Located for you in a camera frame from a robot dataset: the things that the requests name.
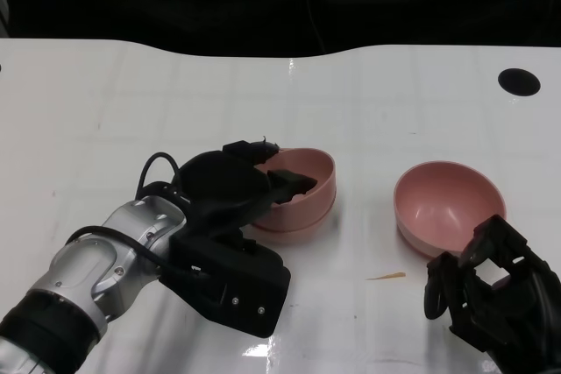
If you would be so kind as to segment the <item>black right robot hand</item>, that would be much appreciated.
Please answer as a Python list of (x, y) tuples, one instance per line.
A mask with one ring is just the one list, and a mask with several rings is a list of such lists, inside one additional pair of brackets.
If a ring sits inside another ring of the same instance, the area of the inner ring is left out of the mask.
[(451, 316), (451, 332), (503, 373), (560, 371), (560, 279), (501, 216), (478, 225), (456, 257), (428, 265), (424, 313)]

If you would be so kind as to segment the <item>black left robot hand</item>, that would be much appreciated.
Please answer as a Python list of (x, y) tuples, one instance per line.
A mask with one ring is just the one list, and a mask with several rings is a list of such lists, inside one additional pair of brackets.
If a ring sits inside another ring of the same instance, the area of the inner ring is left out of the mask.
[(305, 174), (257, 168), (280, 152), (277, 144), (266, 140), (240, 140), (193, 157), (181, 166), (173, 183), (204, 226), (221, 235), (258, 221), (274, 205), (288, 203), (316, 186), (317, 179)]

